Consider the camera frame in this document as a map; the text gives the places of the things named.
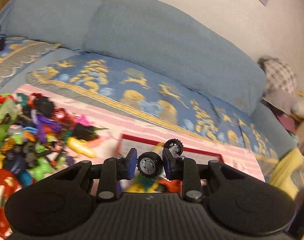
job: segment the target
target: sofa backrest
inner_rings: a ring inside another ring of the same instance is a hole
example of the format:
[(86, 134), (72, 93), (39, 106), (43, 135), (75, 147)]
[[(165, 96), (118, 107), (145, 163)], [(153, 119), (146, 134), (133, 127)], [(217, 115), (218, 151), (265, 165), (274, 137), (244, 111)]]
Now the sofa backrest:
[(144, 66), (247, 114), (264, 89), (264, 73), (248, 55), (157, 0), (104, 0), (90, 22), (84, 50)]
[(101, 1), (14, 0), (6, 16), (6, 26), (2, 26), (3, 33), (81, 50), (89, 21)]

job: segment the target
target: plaid cushion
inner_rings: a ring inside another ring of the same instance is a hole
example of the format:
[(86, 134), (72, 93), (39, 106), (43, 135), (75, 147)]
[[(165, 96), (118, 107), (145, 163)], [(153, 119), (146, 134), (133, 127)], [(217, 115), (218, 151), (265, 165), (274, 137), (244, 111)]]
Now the plaid cushion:
[(263, 64), (266, 75), (263, 100), (290, 114), (296, 102), (296, 74), (288, 64), (283, 64), (278, 58), (267, 59)]

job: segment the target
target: orange toy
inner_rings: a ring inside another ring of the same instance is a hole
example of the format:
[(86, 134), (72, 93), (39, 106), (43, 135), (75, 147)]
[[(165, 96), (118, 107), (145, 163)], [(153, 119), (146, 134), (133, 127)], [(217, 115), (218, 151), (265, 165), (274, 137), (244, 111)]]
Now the orange toy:
[(23, 138), (28, 139), (31, 142), (36, 142), (35, 136), (32, 133), (28, 132), (28, 131), (24, 131), (23, 132)]
[(10, 139), (8, 139), (7, 141), (4, 142), (1, 151), (3, 153), (6, 153), (8, 150), (12, 150), (14, 145), (15, 145), (15, 140), (10, 138)]
[(160, 179), (157, 181), (159, 185), (164, 185), (166, 187), (166, 192), (169, 193), (181, 193), (182, 191), (182, 181), (175, 179), (168, 181), (167, 179)]

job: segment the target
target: black rubber pad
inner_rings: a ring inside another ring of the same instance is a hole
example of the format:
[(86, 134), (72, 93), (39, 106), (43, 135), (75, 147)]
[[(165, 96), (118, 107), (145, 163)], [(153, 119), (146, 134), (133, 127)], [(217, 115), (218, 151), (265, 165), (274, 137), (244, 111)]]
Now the black rubber pad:
[[(37, 240), (14, 233), (9, 240)], [(284, 233), (273, 236), (239, 235), (219, 226), (200, 204), (185, 202), (177, 194), (124, 193), (115, 202), (100, 204), (78, 228), (42, 240), (290, 240)]]

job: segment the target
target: blue and yellow blanket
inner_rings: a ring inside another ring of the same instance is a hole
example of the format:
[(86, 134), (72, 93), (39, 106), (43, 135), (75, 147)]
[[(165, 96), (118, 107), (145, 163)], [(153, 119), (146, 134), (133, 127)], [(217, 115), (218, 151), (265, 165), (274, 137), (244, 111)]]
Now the blue and yellow blanket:
[(70, 88), (169, 129), (251, 149), (264, 175), (278, 162), (273, 146), (247, 114), (130, 62), (95, 53), (76, 55), (31, 72), (29, 79), (33, 85)]

